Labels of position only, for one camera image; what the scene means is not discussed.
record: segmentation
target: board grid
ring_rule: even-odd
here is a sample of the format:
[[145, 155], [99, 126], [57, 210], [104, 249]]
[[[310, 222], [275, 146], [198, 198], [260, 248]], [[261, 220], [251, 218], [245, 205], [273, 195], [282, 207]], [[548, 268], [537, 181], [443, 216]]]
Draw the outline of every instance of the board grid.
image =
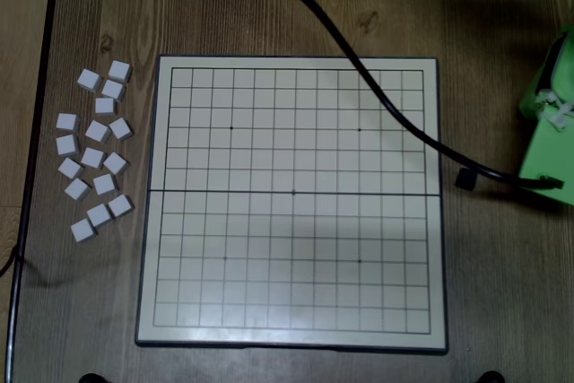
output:
[[[347, 69], [177, 58], [197, 65], [175, 62], [159, 81], [138, 338], [280, 343], [281, 331], [287, 344], [401, 348], [419, 335], [433, 348], [438, 330], [440, 344], [428, 241], [440, 225], [436, 153], [342, 59], [329, 60]], [[421, 130], [424, 66], [370, 68]], [[401, 335], [411, 341], [393, 341]]]

